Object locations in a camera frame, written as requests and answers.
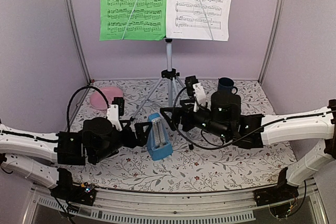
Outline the blue metronome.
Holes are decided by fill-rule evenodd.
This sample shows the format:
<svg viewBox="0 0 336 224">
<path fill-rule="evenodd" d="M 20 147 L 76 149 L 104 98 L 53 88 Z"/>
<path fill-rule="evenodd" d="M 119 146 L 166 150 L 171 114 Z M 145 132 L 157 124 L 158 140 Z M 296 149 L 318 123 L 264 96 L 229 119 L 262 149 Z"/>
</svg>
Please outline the blue metronome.
<svg viewBox="0 0 336 224">
<path fill-rule="evenodd" d="M 172 144 L 161 116 L 158 113 L 150 114 L 148 121 L 152 123 L 152 128 L 146 147 L 152 160 L 159 161 L 172 155 Z"/>
</svg>

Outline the light blue music stand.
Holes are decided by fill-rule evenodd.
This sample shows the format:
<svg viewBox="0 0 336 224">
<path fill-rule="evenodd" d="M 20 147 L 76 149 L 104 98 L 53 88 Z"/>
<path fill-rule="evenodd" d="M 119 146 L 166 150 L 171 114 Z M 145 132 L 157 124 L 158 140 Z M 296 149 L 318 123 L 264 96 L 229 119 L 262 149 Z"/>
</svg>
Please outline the light blue music stand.
<svg viewBox="0 0 336 224">
<path fill-rule="evenodd" d="M 167 66 L 169 70 L 172 70 L 172 41 L 173 39 L 163 38 L 166 41 L 166 54 L 167 54 Z"/>
</svg>

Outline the white sheet music page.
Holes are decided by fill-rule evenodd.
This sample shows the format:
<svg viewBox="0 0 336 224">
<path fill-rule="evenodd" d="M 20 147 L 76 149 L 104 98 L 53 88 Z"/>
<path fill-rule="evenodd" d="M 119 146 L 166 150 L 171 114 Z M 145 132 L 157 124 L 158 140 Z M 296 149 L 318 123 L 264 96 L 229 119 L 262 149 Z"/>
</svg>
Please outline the white sheet music page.
<svg viewBox="0 0 336 224">
<path fill-rule="evenodd" d="M 232 0 L 166 0 L 166 37 L 228 41 Z"/>
</svg>

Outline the green sheet music page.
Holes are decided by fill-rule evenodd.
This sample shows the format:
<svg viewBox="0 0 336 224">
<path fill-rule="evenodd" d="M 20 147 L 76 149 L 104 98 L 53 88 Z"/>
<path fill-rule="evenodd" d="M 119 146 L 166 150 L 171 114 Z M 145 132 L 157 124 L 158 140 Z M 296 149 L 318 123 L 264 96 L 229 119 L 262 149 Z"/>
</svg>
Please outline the green sheet music page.
<svg viewBox="0 0 336 224">
<path fill-rule="evenodd" d="M 100 0 L 100 40 L 161 40 L 165 18 L 166 0 Z"/>
</svg>

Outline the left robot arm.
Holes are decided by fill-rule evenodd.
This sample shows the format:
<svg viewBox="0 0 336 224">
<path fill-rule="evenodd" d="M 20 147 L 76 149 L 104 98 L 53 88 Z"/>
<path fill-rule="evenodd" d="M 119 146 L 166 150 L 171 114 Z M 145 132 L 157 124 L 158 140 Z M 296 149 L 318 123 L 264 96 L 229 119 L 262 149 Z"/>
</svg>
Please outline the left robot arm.
<svg viewBox="0 0 336 224">
<path fill-rule="evenodd" d="M 1 125 L 1 168 L 12 170 L 26 179 L 46 188 L 57 188 L 67 200 L 78 195 L 72 184 L 71 172 L 39 162 L 58 165 L 96 165 L 118 154 L 122 147 L 143 147 L 148 140 L 152 123 L 136 123 L 131 128 L 129 120 L 117 128 L 108 119 L 97 117 L 85 120 L 79 132 L 40 134 L 11 129 Z"/>
</svg>

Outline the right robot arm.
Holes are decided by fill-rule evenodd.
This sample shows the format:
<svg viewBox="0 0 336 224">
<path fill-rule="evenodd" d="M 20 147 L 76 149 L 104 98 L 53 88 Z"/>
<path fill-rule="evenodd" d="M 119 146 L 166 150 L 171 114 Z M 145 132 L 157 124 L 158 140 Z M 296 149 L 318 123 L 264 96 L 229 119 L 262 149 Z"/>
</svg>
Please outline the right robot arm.
<svg viewBox="0 0 336 224">
<path fill-rule="evenodd" d="M 225 91 L 211 95 L 207 108 L 198 94 L 180 101 L 180 107 L 160 108 L 169 127 L 179 134 L 198 128 L 226 141 L 226 146 L 262 148 L 278 142 L 319 139 L 303 158 L 284 168 L 271 190 L 276 201 L 284 200 L 305 179 L 335 160 L 335 100 L 320 109 L 287 115 L 241 114 L 240 96 Z"/>
</svg>

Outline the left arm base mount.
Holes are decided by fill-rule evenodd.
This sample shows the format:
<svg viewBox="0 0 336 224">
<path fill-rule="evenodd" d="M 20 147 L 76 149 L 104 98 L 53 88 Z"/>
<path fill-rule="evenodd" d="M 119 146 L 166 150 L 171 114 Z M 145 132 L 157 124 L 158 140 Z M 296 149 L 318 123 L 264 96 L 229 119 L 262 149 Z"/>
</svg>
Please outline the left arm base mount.
<svg viewBox="0 0 336 224">
<path fill-rule="evenodd" d="M 79 185 L 57 185 L 50 190 L 52 196 L 63 199 L 67 203 L 77 203 L 86 206 L 93 206 L 97 191 L 91 187 Z"/>
</svg>

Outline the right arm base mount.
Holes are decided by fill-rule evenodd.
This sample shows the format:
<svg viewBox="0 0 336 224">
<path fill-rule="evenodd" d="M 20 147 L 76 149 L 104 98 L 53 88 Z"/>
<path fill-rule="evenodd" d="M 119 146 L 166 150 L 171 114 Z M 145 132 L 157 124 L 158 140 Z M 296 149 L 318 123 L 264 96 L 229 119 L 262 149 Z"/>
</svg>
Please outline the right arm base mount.
<svg viewBox="0 0 336 224">
<path fill-rule="evenodd" d="M 270 206 L 271 215 L 277 219 L 290 216 L 299 196 L 298 187 L 287 184 L 256 189 L 253 194 L 257 206 Z"/>
</svg>

